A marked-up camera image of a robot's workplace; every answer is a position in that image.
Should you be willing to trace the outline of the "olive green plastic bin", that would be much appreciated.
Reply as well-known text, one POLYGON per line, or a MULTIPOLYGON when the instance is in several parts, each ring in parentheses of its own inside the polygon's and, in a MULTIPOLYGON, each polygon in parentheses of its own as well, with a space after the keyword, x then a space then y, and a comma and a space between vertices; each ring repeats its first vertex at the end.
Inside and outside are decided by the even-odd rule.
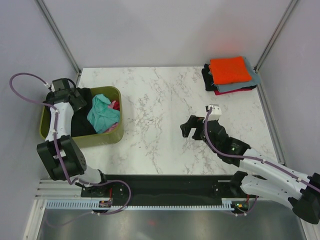
POLYGON ((102 86, 90 88, 92 97, 98 94, 104 94, 111 101, 119 101, 120 104, 120 121, 117 127, 106 133, 96 133, 93 135, 85 135, 72 137, 79 148, 93 147, 98 145, 108 145, 118 143, 124 135, 123 126, 123 107, 122 107, 122 96, 120 91, 113 86, 102 86))

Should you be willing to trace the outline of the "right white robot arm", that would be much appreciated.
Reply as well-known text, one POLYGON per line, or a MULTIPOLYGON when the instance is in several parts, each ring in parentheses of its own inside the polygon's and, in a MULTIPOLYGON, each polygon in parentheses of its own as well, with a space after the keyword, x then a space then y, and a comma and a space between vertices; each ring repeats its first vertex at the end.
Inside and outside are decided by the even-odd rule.
POLYGON ((244 193, 280 203, 291 209, 300 219, 310 223, 320 222, 320 175, 308 175, 271 162, 249 144, 231 137, 217 119, 191 115, 180 125, 182 136, 205 142, 225 163, 242 168, 229 184, 235 197, 244 193))

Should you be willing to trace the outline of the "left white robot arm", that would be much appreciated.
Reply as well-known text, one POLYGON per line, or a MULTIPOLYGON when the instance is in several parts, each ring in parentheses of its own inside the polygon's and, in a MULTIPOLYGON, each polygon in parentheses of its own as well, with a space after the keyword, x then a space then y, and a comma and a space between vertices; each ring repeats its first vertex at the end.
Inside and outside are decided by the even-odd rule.
POLYGON ((71 136, 72 118, 86 105, 83 97, 70 89, 56 89, 53 96, 43 103, 50 109, 50 126, 43 143, 36 151, 54 181, 67 181, 70 185, 92 186, 99 197, 106 196, 110 185, 99 169, 87 165, 86 159, 71 136))

